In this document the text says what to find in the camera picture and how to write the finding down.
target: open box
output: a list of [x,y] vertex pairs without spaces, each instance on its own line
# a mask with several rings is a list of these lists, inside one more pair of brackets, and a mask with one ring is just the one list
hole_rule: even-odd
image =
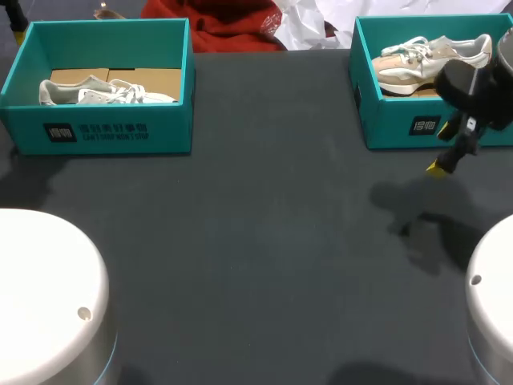
[[[39,105],[44,79],[88,75],[142,83],[178,102]],[[0,94],[0,118],[26,155],[189,152],[194,86],[187,19],[33,22]]]
[[[354,26],[349,57],[349,76],[368,148],[444,147],[436,132],[454,109],[440,97],[386,98],[378,86],[372,59],[385,47],[401,44],[415,36],[428,40],[442,35],[453,40],[475,39],[489,34],[494,49],[513,26],[509,14],[360,17]],[[513,145],[513,130],[488,130],[480,140],[484,146]]]

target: shoe sole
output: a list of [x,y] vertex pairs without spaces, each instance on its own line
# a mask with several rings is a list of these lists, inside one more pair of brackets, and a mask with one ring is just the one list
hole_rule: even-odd
[[378,82],[379,87],[385,91],[390,92],[391,94],[400,95],[400,96],[410,96],[413,95],[420,87],[425,86],[427,84],[433,84],[434,79],[424,80],[421,83],[416,84],[408,84],[408,85],[396,85],[396,84],[387,84]]

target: white paper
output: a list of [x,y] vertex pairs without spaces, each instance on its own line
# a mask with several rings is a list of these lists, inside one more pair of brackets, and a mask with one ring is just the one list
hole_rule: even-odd
[[315,0],[298,0],[283,10],[274,37],[289,51],[340,48],[336,37],[326,38],[324,21]]
[[[274,0],[281,9],[275,37],[288,50],[350,48],[354,20],[365,15],[492,14],[510,0]],[[326,38],[324,21],[337,28]]]

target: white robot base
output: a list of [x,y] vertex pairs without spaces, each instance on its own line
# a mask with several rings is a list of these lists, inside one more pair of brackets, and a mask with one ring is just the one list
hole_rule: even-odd
[[513,216],[479,242],[467,270],[468,341],[479,384],[513,384]]
[[0,209],[0,385],[114,385],[103,259],[63,219]]

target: shoelace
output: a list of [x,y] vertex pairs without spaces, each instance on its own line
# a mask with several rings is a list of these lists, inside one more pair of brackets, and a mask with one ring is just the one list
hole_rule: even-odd
[[124,103],[142,103],[146,95],[144,87],[138,84],[130,84],[119,79],[113,79],[109,84],[115,88],[115,94],[107,100],[107,103],[113,103],[118,99]]
[[422,59],[427,59],[432,56],[429,43],[427,39],[423,38],[422,36],[418,36],[397,46],[384,48],[382,50],[382,56],[391,56],[398,52],[401,55],[401,59],[403,61],[407,59],[408,63],[413,63],[414,59],[417,59],[419,62],[421,62]]

